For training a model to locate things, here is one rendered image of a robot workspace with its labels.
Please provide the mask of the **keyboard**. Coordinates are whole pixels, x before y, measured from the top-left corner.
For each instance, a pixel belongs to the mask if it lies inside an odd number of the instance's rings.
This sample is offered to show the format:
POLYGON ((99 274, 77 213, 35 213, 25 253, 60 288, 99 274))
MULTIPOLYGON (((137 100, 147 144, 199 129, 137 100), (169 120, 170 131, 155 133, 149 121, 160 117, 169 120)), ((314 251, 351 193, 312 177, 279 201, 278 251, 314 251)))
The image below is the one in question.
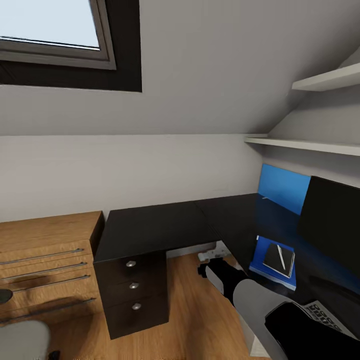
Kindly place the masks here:
POLYGON ((347 336, 360 341, 348 328, 346 328, 323 304, 318 300, 303 306, 318 323, 335 329, 347 336))

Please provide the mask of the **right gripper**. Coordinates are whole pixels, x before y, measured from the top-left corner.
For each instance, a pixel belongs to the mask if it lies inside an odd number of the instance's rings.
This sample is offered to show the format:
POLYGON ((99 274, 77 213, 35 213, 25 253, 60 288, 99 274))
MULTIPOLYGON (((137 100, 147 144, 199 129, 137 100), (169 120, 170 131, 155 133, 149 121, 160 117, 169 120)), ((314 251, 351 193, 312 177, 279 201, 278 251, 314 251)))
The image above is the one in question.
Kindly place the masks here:
POLYGON ((204 264, 201 264, 200 267, 198 267, 198 274, 199 275, 202 275, 203 278, 207 278, 207 275, 206 275, 206 265, 208 265, 209 263, 204 263, 204 264))

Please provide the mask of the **swivel chair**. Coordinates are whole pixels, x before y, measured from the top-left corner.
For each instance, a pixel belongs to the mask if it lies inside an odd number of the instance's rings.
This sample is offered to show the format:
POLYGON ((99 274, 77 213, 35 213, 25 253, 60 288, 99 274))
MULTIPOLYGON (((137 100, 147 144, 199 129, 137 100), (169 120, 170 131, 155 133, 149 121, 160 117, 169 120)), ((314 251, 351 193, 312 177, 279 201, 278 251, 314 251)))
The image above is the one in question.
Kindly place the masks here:
MULTIPOLYGON (((0 289, 0 306, 13 297, 0 289)), ((0 327, 0 360, 58 360, 60 351, 49 350, 51 332, 40 320, 23 320, 0 327)))

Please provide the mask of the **notebook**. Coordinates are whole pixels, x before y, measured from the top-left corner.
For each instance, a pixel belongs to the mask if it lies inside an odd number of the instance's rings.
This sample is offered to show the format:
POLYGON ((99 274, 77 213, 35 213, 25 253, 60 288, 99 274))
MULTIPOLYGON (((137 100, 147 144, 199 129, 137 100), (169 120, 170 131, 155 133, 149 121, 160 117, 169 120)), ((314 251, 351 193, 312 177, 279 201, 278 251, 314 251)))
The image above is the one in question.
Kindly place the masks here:
POLYGON ((263 264, 290 279, 295 261, 295 253, 288 249, 280 248, 285 269, 280 260, 278 246, 273 243, 269 246, 263 264))

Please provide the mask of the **mouse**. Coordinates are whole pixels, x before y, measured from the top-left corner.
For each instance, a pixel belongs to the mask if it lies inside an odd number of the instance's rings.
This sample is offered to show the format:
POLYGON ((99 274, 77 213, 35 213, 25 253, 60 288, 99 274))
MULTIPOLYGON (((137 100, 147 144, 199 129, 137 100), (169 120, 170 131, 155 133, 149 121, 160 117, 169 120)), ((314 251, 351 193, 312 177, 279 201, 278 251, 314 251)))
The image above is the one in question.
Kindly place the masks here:
POLYGON ((285 297, 289 296, 289 289, 286 286, 279 283, 272 289, 272 291, 280 295, 283 295, 285 297))

